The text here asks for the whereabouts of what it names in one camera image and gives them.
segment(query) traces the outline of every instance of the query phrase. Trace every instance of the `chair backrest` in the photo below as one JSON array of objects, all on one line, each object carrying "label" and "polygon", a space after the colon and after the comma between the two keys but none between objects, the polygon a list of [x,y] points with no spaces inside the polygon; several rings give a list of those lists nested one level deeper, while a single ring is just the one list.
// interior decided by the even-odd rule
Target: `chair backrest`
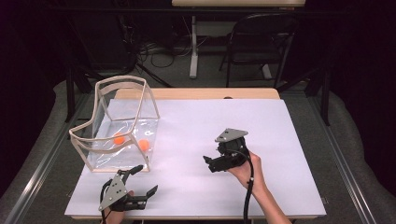
[{"label": "chair backrest", "polygon": [[289,34],[297,29],[299,22],[290,15],[253,14],[238,21],[233,27],[234,34]]}]

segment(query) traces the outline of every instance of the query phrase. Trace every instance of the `table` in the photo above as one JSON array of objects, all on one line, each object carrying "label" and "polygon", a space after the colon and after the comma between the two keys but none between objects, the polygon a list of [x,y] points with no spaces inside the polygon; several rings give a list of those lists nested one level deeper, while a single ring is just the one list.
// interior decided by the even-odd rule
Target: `table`
[{"label": "table", "polygon": [[[262,157],[267,185],[289,218],[326,215],[289,112],[275,90],[152,91],[162,116],[152,170],[131,176],[126,188],[133,189],[135,195],[143,195],[155,185],[159,187],[145,210],[128,211],[127,218],[242,219],[246,190],[226,172],[212,174],[203,160],[204,155],[219,156],[214,139],[224,130],[225,123],[230,128],[248,129],[247,147]],[[260,113],[247,116],[247,111]],[[265,125],[257,125],[260,119],[265,120]],[[73,218],[100,218],[97,210],[100,189],[113,176],[91,173],[84,167],[65,214]],[[254,199],[250,200],[249,218],[265,218]]]},{"label": "table", "polygon": [[[305,0],[172,0],[174,7],[303,7]],[[225,36],[233,29],[234,22],[202,22],[198,23],[195,16],[192,16],[191,21],[191,39],[192,39],[192,55],[190,78],[197,78],[198,66],[198,49],[197,36],[198,35],[214,35]]]}]

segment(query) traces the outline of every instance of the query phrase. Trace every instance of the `orange ball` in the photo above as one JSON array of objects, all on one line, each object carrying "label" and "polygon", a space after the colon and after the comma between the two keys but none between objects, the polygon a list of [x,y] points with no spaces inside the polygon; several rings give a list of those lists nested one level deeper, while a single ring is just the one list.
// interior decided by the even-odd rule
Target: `orange ball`
[{"label": "orange ball", "polygon": [[140,139],[139,142],[137,142],[137,143],[139,144],[140,148],[141,148],[143,151],[146,151],[146,150],[149,149],[149,140],[147,140],[147,139]]},{"label": "orange ball", "polygon": [[[114,136],[119,136],[122,133],[115,133]],[[116,145],[121,145],[122,143],[125,142],[125,137],[124,136],[120,136],[120,137],[116,137],[113,139],[114,144]]]}]

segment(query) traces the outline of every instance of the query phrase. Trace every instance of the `desk leg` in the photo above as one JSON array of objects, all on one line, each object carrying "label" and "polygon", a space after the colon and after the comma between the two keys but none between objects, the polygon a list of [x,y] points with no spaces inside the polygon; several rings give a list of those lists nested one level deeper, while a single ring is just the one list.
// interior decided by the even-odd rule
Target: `desk leg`
[{"label": "desk leg", "polygon": [[195,16],[192,16],[191,22],[192,31],[192,55],[191,55],[191,66],[190,66],[190,78],[197,78],[197,67],[198,67],[198,52],[197,52],[197,27]]}]

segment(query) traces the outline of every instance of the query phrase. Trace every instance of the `clear plastic bin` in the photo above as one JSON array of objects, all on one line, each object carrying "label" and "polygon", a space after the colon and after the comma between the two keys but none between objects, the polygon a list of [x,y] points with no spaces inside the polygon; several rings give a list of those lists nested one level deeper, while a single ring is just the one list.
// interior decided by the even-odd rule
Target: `clear plastic bin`
[{"label": "clear plastic bin", "polygon": [[92,118],[69,133],[92,172],[117,172],[140,164],[148,172],[159,119],[145,79],[111,77],[95,85]]}]

